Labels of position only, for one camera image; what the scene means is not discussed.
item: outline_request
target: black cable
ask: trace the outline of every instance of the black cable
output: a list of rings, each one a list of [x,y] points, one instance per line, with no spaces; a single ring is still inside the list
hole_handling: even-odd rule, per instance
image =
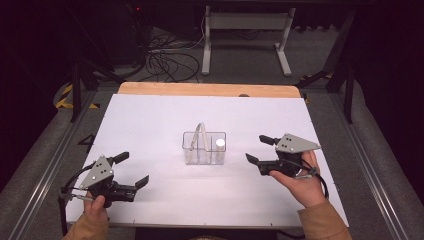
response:
[[[291,164],[293,164],[293,165],[295,165],[295,166],[297,166],[297,167],[299,167],[299,168],[301,168],[303,170],[308,171],[308,173],[311,174],[312,177],[314,177],[314,176],[317,177],[320,180],[321,184],[324,186],[324,196],[325,196],[325,198],[326,199],[329,198],[327,184],[325,183],[325,181],[321,177],[321,175],[319,173],[315,172],[314,167],[312,167],[308,162],[306,162],[305,160],[302,159],[302,162],[303,163],[306,163],[306,165],[308,165],[308,167],[305,167],[303,165],[300,165],[300,164],[298,164],[296,162],[293,162],[293,161],[290,161],[290,160],[285,160],[284,162],[289,162],[289,163],[291,163]],[[291,235],[291,234],[289,234],[287,232],[284,232],[283,230],[278,230],[278,233],[280,233],[281,235],[284,235],[286,237],[289,237],[291,239],[305,239],[305,234],[300,235],[300,236],[294,236],[294,235]]]
[[[300,236],[294,236],[294,235],[291,235],[290,233],[284,232],[283,230],[278,230],[278,233],[280,233],[281,235],[284,235],[286,237],[289,237],[291,239],[305,239],[305,234],[300,235]]]
[[[94,163],[84,167],[83,169],[80,169],[77,173],[72,176],[68,182],[65,184],[65,186],[60,188],[60,193],[57,198],[57,202],[59,204],[59,210],[60,210],[60,222],[62,225],[62,234],[65,236],[68,233],[68,226],[66,222],[66,195],[68,194],[68,191],[70,189],[75,189],[74,187],[69,187],[81,173],[93,168]]]

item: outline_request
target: metal stand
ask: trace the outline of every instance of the metal stand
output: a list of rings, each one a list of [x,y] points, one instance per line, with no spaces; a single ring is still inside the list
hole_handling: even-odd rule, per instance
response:
[[[343,47],[348,37],[350,28],[352,26],[354,16],[355,11],[350,11],[349,15],[346,18],[346,21],[340,29],[340,32],[333,47],[331,48],[330,54],[328,55],[323,70],[310,77],[303,76],[304,80],[294,85],[299,89],[304,88],[309,84],[321,78],[324,78],[326,75],[334,71],[333,76],[331,77],[331,81],[327,83],[326,89],[329,93],[337,93],[340,90],[340,87],[343,85],[344,81],[347,79],[344,100],[344,114],[349,123],[352,123],[351,110],[354,85],[354,71],[351,59],[347,57],[348,59],[345,60],[345,62],[341,62],[340,56],[343,51]]]
[[[205,47],[203,51],[202,74],[208,75],[211,59],[211,29],[273,29],[283,30],[283,37],[275,43],[275,49],[280,60],[284,76],[291,76],[291,70],[284,53],[290,27],[293,21],[295,8],[288,13],[218,13],[211,12],[206,6],[205,13]]]

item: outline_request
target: gray carpet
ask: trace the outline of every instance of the gray carpet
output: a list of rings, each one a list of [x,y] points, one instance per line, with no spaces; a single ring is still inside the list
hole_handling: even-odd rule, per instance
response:
[[[337,36],[335,30],[307,30],[299,33],[292,31],[286,46],[286,55],[293,72],[292,77],[284,77],[272,44],[279,38],[279,32],[261,33],[257,39],[247,41],[231,34],[219,34],[212,41],[211,70],[208,76],[198,74],[203,83],[243,83],[292,85],[303,75],[312,75],[321,70],[329,50]],[[202,61],[202,47],[183,50],[182,52]],[[195,62],[183,57],[179,61],[195,67]],[[188,70],[179,69],[174,75],[183,78],[190,74]],[[146,69],[129,78],[129,81],[149,76]],[[149,81],[169,80],[167,76]],[[309,97],[307,104],[317,135],[332,172],[335,184],[344,206],[350,231],[354,239],[424,239],[424,208],[408,181],[384,137],[367,110],[361,89],[355,86],[353,102],[353,125],[346,125],[340,117],[339,94],[327,94],[323,86],[328,80],[320,80],[306,89]],[[76,127],[68,148],[63,151],[63,159],[56,175],[52,176],[51,186],[40,205],[33,209],[34,218],[27,228],[22,229],[20,239],[60,239],[61,229],[59,209],[56,202],[59,188],[78,171],[87,156],[87,146],[78,142],[90,134],[96,134],[110,97],[116,93],[118,84],[101,82],[93,103],[99,103],[99,109],[88,109]],[[59,109],[39,140],[34,144],[9,184],[0,194],[0,239],[8,239],[19,221],[21,214],[32,196],[33,190],[42,177],[44,170],[57,155],[60,141],[66,136],[72,115],[71,109]],[[390,219],[379,205],[378,192],[372,187],[373,182],[367,176],[367,169],[361,163],[358,145],[352,142],[350,132],[354,130],[360,140],[360,148],[366,153],[370,165],[375,170],[379,183],[390,199],[391,207],[399,219],[404,233],[398,234],[390,227]],[[108,239],[134,239],[134,228],[112,227]]]

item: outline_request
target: metal frame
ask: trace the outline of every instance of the metal frame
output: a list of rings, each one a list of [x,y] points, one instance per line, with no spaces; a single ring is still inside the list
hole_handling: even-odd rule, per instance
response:
[[[202,74],[208,75],[210,71],[211,29],[273,29],[283,30],[281,41],[275,43],[275,50],[277,51],[284,76],[291,76],[284,47],[287,43],[295,10],[295,8],[291,8],[288,13],[217,13],[211,12],[210,7],[206,6]]]

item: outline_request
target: black wall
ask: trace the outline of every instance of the black wall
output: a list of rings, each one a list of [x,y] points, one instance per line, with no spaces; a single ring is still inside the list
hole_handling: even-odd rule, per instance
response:
[[[53,98],[69,80],[58,31],[39,2],[0,9],[0,190],[57,110]]]
[[[355,16],[344,52],[344,58],[353,58],[366,104],[422,202],[423,26],[422,4],[381,2]]]

